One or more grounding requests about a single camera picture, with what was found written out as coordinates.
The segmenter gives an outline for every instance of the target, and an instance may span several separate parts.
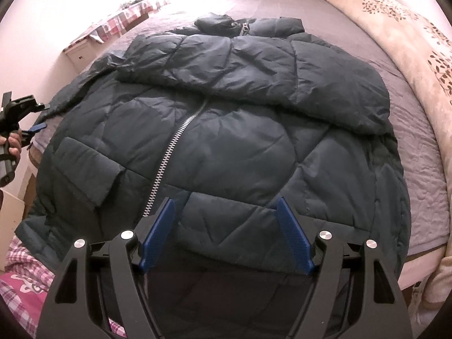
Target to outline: mattress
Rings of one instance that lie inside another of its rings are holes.
[[[337,45],[372,65],[383,78],[391,100],[390,121],[398,140],[411,203],[412,228],[408,255],[443,246],[449,237],[449,207],[441,156],[432,127],[404,76],[378,44],[325,0],[187,0],[165,6],[158,14],[114,42],[108,52],[121,53],[137,34],[152,34],[193,24],[207,12],[240,18],[300,18],[307,33]],[[62,117],[33,140],[35,166]]]

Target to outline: beige blanket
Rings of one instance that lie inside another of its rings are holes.
[[[435,132],[452,196],[452,42],[430,21],[395,0],[327,0],[392,58],[424,107]],[[437,309],[452,287],[452,238],[430,277],[423,305]]]

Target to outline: bed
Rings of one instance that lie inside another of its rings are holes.
[[[173,3],[130,30],[104,55],[120,55],[138,34],[187,26],[207,12],[244,17],[300,18],[308,33],[337,45],[372,65],[383,78],[391,99],[390,121],[398,139],[411,203],[411,239],[399,286],[405,289],[438,267],[450,235],[449,198],[442,154],[429,117],[412,87],[385,51],[355,22],[325,0],[191,0]],[[51,136],[64,117],[47,119],[48,128],[33,140],[29,159],[34,172]]]

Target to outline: zipper teeth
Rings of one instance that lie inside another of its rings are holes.
[[[157,172],[157,176],[155,177],[154,185],[152,186],[151,194],[149,195],[148,202],[144,209],[143,217],[147,217],[151,213],[152,205],[154,205],[155,196],[157,195],[157,191],[159,190],[159,186],[162,181],[163,174],[165,172],[166,166],[168,165],[171,154],[172,154],[174,148],[176,147],[177,142],[179,141],[180,137],[184,133],[185,129],[189,126],[191,121],[193,121],[196,117],[199,116],[199,114],[204,110],[204,108],[206,108],[206,105],[207,105],[207,98],[204,99],[204,102],[202,103],[201,107],[198,108],[198,110],[194,114],[192,114],[189,118],[187,118],[184,121],[184,123],[176,131],[173,138],[171,139],[171,141],[168,145],[168,148],[166,148],[165,155],[160,163],[160,167]]]

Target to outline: pocket flap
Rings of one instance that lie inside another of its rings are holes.
[[[125,168],[75,139],[66,137],[54,155],[55,167],[96,207]]]

